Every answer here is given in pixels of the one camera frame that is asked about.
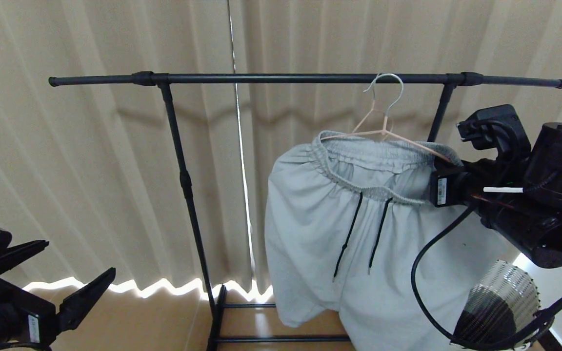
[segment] white sticker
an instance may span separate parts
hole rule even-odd
[[[27,315],[27,324],[29,325],[29,340],[31,342],[40,342],[40,325],[38,318],[33,315]]]
[[[437,180],[437,204],[443,205],[446,203],[446,186],[448,185],[448,178],[439,178]]]

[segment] floor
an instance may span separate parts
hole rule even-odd
[[[32,293],[56,306],[75,288],[56,291],[36,289]],[[244,302],[229,292],[227,302]],[[291,329],[283,326],[274,309],[229,309],[223,319],[222,335],[345,335],[337,313],[328,311]],[[198,291],[174,296],[160,289],[148,298],[134,292],[107,291],[75,331],[60,334],[54,351],[201,351],[205,350],[211,316],[207,301]],[[353,351],[350,342],[296,344],[224,344],[220,351]],[[542,351],[539,345],[531,351]]]

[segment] silver perforated object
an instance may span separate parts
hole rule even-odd
[[[499,342],[524,328],[539,309],[537,285],[528,273],[498,260],[471,289],[454,335],[469,342]],[[523,344],[517,346],[525,349]]]

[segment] elastic waistband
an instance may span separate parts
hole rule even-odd
[[[317,169],[333,182],[340,184],[356,193],[363,193],[364,196],[376,200],[385,201],[394,198],[395,202],[405,204],[426,204],[426,200],[408,198],[401,196],[389,187],[360,187],[339,176],[332,171],[329,165],[329,158],[335,157],[343,162],[355,164],[357,166],[373,169],[375,171],[388,171],[392,173],[402,173],[409,169],[416,169],[421,166],[432,167],[434,155],[419,149],[412,144],[404,141],[384,141],[375,142],[363,137],[338,137],[328,140],[321,140],[326,136],[338,136],[343,133],[333,131],[321,131],[309,146],[308,153],[316,164]],[[452,160],[456,166],[462,166],[461,159],[450,147],[434,142],[417,142],[443,154]]]

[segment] white cable tie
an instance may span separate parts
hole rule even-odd
[[[517,187],[484,187],[486,193],[524,193],[524,188]]]

